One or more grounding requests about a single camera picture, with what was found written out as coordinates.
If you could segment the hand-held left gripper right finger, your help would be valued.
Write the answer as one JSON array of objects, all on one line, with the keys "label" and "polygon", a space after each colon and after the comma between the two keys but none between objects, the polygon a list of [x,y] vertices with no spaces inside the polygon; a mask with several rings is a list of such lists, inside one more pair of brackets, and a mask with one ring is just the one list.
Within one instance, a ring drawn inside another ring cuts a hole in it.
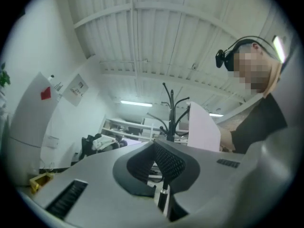
[{"label": "hand-held left gripper right finger", "polygon": [[154,141],[155,161],[169,190],[167,217],[176,221],[215,197],[242,162],[243,154],[213,152]]}]

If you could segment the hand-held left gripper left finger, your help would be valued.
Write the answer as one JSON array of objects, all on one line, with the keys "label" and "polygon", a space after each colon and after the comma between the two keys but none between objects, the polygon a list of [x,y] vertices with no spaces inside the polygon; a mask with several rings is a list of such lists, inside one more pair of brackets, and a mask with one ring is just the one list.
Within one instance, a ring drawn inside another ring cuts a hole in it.
[{"label": "hand-held left gripper left finger", "polygon": [[[84,158],[66,171],[54,176],[33,198],[23,195],[26,205],[51,227],[163,227],[166,218],[154,200],[133,196],[118,185],[113,166],[118,158],[144,143]],[[60,220],[46,208],[72,181],[87,183],[67,216]]]}]

